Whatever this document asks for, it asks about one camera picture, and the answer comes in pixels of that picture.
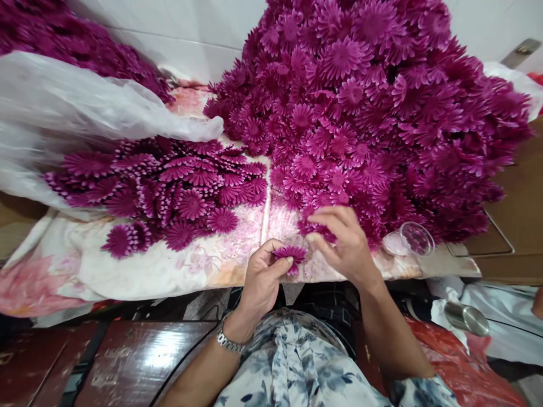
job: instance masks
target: metal cup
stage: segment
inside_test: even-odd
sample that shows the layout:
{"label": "metal cup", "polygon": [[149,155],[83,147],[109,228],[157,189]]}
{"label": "metal cup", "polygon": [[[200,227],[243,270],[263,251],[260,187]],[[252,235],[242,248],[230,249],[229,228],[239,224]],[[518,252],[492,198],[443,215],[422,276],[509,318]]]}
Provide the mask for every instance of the metal cup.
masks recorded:
{"label": "metal cup", "polygon": [[477,336],[487,336],[490,332],[485,316],[472,306],[447,302],[445,304],[445,317],[452,326]]}

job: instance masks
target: white plastic bag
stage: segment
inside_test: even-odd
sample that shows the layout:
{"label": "white plastic bag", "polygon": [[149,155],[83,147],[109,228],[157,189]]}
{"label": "white plastic bag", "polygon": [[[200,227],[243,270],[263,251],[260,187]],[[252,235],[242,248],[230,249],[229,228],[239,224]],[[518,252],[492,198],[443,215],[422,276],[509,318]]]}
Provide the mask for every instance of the white plastic bag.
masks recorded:
{"label": "white plastic bag", "polygon": [[209,141],[222,130],[222,118],[174,115],[132,80],[102,78],[37,54],[0,57],[0,189],[84,221],[105,212],[70,207],[42,178],[64,154],[107,147],[121,138]]}
{"label": "white plastic bag", "polygon": [[223,120],[172,114],[149,89],[103,78],[65,62],[16,51],[0,57],[0,119],[107,138],[158,134],[190,141],[218,138]]}
{"label": "white plastic bag", "polygon": [[531,122],[537,119],[543,107],[543,86],[533,81],[526,74],[509,69],[499,62],[485,62],[483,72],[487,76],[498,76],[512,82],[516,92],[529,95],[531,100],[528,121]]}

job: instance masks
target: brown cardboard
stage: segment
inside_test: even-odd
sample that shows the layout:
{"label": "brown cardboard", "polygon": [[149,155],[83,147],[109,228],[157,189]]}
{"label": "brown cardboard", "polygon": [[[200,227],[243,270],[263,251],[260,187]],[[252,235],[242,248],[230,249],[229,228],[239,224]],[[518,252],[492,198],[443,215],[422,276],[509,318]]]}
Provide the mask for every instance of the brown cardboard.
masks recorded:
{"label": "brown cardboard", "polygon": [[9,258],[47,208],[42,203],[0,192],[0,261]]}
{"label": "brown cardboard", "polygon": [[475,258],[484,279],[543,285],[543,117],[531,126],[538,135],[494,179],[506,193],[503,201],[485,206],[497,228],[491,224],[488,233],[466,242],[471,255],[485,256]]}

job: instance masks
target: clear plastic cup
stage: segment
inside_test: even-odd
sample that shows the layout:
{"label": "clear plastic cup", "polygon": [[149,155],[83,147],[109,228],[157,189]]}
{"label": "clear plastic cup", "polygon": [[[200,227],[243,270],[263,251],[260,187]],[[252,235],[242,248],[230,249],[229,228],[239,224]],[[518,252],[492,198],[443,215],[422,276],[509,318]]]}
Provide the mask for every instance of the clear plastic cup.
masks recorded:
{"label": "clear plastic cup", "polygon": [[424,228],[415,222],[405,222],[400,229],[389,233],[383,238],[383,249],[393,256],[426,257],[436,248],[434,238]]}

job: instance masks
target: blue floral fabric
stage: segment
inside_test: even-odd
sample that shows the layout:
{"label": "blue floral fabric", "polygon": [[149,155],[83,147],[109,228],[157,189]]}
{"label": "blue floral fabric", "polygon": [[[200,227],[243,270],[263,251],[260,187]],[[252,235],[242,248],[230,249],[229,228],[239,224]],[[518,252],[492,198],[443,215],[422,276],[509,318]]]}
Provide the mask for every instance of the blue floral fabric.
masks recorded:
{"label": "blue floral fabric", "polygon": [[391,400],[375,390],[332,330],[284,308],[266,316],[220,407],[458,406],[440,377],[393,384]]}

